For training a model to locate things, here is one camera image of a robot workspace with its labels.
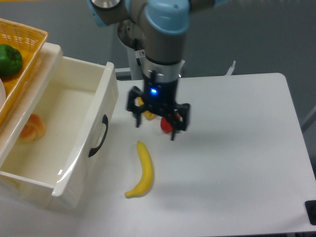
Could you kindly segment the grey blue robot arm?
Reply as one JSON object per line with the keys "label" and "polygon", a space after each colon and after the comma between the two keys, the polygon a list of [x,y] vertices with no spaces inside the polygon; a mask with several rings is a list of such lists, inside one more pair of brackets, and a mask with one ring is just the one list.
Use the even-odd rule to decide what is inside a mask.
{"label": "grey blue robot arm", "polygon": [[181,70],[190,14],[225,4],[224,0],[89,0],[98,26],[129,23],[126,34],[130,48],[143,49],[140,62],[143,89],[133,87],[126,109],[141,124],[145,111],[161,116],[172,127],[171,139],[185,131],[190,121],[190,105],[178,104],[176,92]]}

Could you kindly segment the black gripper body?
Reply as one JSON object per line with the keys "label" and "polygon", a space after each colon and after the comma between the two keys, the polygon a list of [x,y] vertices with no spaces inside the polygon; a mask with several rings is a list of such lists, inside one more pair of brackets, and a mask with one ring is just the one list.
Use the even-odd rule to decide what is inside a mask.
{"label": "black gripper body", "polygon": [[[173,81],[163,82],[163,75],[158,71],[149,71],[148,75],[143,75],[143,89],[134,86],[128,92],[126,110],[136,113],[149,111],[161,117],[171,115],[177,121],[178,131],[185,131],[190,121],[190,104],[178,104],[176,102],[176,92],[178,78]],[[141,97],[144,105],[139,107],[137,98]]]}

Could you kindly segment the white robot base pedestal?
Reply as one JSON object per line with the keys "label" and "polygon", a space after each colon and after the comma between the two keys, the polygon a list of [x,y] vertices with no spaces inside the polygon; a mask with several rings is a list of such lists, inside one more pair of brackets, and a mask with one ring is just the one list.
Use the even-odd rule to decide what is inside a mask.
{"label": "white robot base pedestal", "polygon": [[141,65],[145,59],[145,35],[132,20],[125,20],[118,25],[118,38],[127,51],[131,79],[143,79]]}

